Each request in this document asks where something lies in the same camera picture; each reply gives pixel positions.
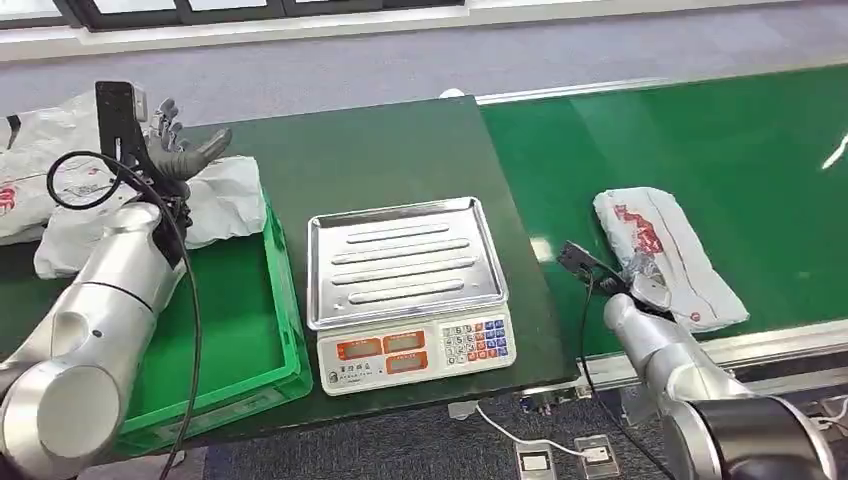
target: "green plastic crate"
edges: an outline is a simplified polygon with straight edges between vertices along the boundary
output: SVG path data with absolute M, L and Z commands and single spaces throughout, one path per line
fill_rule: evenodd
M 203 326 L 203 354 L 187 437 L 307 395 L 312 372 L 286 244 L 268 208 L 261 234 L 191 253 Z M 188 280 L 162 312 L 139 369 L 115 444 L 125 455 L 171 445 L 191 378 L 194 317 Z

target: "gray carpet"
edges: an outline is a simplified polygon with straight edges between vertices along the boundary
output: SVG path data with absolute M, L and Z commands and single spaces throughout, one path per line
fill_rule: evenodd
M 848 4 L 787 4 L 654 16 L 445 29 L 360 37 L 154 51 L 0 66 L 3 112 L 55 105 L 96 80 L 128 79 L 152 103 L 166 96 L 199 125 L 433 98 L 458 87 L 488 94 L 637 77 L 691 78 L 848 58 Z M 513 397 L 483 403 L 518 435 L 571 439 L 607 432 L 624 478 L 659 478 L 591 402 L 552 418 L 524 415 Z M 639 436 L 659 452 L 648 426 Z M 840 448 L 844 462 L 846 448 Z M 203 451 L 175 469 L 196 479 Z M 560 478 L 577 478 L 556 454 Z M 152 478 L 149 462 L 88 472 L 85 480 Z M 206 480 L 514 479 L 509 441 L 445 407 L 398 413 L 218 446 Z
M 848 57 L 845 2 L 442 29 L 2 65 L 4 114 L 96 80 L 173 96 L 186 125 L 636 77 L 713 76 Z
M 798 403 L 848 392 L 848 388 L 790 395 Z M 615 401 L 605 394 L 608 401 Z M 592 400 L 557 407 L 551 417 L 524 414 L 517 398 L 504 395 L 480 403 L 487 415 L 519 438 L 548 438 L 566 447 L 573 439 L 606 434 L 618 456 L 621 477 L 660 480 L 663 475 L 610 425 Z M 663 458 L 659 422 L 633 429 Z M 833 445 L 840 477 L 848 474 L 848 440 Z M 578 479 L 573 457 L 554 450 L 561 479 Z M 209 447 L 204 480 L 435 480 L 517 479 L 514 447 L 479 415 L 451 420 L 447 407 L 395 413 L 308 431 Z

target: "scale keypad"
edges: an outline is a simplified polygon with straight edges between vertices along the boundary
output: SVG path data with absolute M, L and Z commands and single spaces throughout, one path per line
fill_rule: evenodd
M 442 329 L 448 365 L 463 365 L 508 355 L 503 320 L 475 322 Z

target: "white plastic bag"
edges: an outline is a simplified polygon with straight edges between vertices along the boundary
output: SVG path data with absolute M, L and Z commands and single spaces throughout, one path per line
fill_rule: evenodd
M 212 162 L 188 182 L 192 226 L 186 232 L 186 247 L 201 248 L 216 240 L 261 232 L 265 226 L 265 198 L 259 182 L 259 167 L 253 157 L 227 157 Z M 102 191 L 75 199 L 89 203 Z M 41 244 L 35 252 L 35 272 L 41 278 L 76 274 L 103 236 L 106 218 L 128 200 L 135 190 L 121 185 L 103 204 L 88 210 L 56 207 Z
M 600 193 L 593 203 L 625 277 L 641 273 L 664 284 L 678 323 L 698 333 L 748 319 L 742 301 L 713 270 L 673 195 L 624 188 Z
M 38 238 L 55 208 L 46 187 L 50 165 L 70 150 L 99 148 L 93 91 L 18 117 L 20 130 L 11 148 L 0 153 L 0 244 Z M 56 176 L 57 190 L 71 188 L 73 194 L 96 188 L 102 178 L 90 172 L 94 164 L 85 158 L 67 162 Z

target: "white cable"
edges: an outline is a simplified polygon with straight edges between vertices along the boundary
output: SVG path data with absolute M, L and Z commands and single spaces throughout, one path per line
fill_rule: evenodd
M 826 422 L 838 422 L 845 417 L 846 413 L 848 413 L 848 396 L 846 396 L 842 401 L 842 410 L 839 411 L 839 415 L 835 417 L 821 417 L 821 419 Z
M 475 408 L 475 410 L 477 410 L 477 413 L 479 413 L 479 414 L 480 414 L 480 416 L 481 416 L 481 417 L 483 417 L 483 420 L 485 420 L 486 422 L 488 422 L 488 423 L 489 423 L 489 425 L 491 425 L 491 426 L 495 427 L 496 429 L 498 429 L 498 431 L 499 431 L 499 432 L 501 432 L 501 433 L 503 433 L 504 435 L 506 435 L 507 437 L 509 437 L 509 438 L 510 438 L 510 440 L 512 440 L 513 442 L 516 442 L 516 443 L 522 443 L 522 444 L 524 444 L 524 445 L 550 445 L 550 446 L 552 446 L 552 447 L 554 447 L 554 448 L 558 448 L 558 449 L 562 450 L 563 452 L 565 452 L 565 453 L 567 453 L 567 454 L 569 454 L 569 455 L 574 455 L 574 456 L 576 456 L 576 457 L 586 457 L 586 456 L 587 456 L 585 453 L 575 452 L 574 450 L 569 450 L 569 449 L 567 449 L 567 448 L 563 447 L 562 445 L 560 445 L 560 444 L 558 444 L 558 443 L 556 443 L 556 442 L 552 442 L 552 441 L 550 441 L 550 440 L 544 440 L 544 439 L 543 439 L 543 440 L 522 440 L 522 439 L 520 439 L 520 438 L 516 437 L 515 435 L 513 435 L 513 434 L 511 434 L 511 433 L 507 432 L 506 430 L 504 430 L 504 428 L 503 428 L 503 427 L 501 427 L 500 425 L 498 425 L 497 423 L 495 423 L 494 421 L 492 421 L 492 419 L 491 419 L 491 418 L 487 417 L 487 416 L 486 416 L 486 414 L 485 414 L 485 413 L 483 413 L 483 410 L 481 410 L 481 409 L 480 409 L 480 405 L 477 405 L 477 406 L 476 406 L 476 407 L 474 407 L 474 408 Z
M 845 135 L 845 137 L 839 143 L 839 146 L 836 147 L 836 150 L 834 150 L 834 152 L 831 153 L 829 157 L 827 157 L 827 160 L 824 161 L 824 163 L 822 164 L 822 170 L 827 170 L 834 163 L 836 163 L 837 160 L 842 158 L 842 155 L 845 155 L 846 146 L 848 146 L 848 135 Z

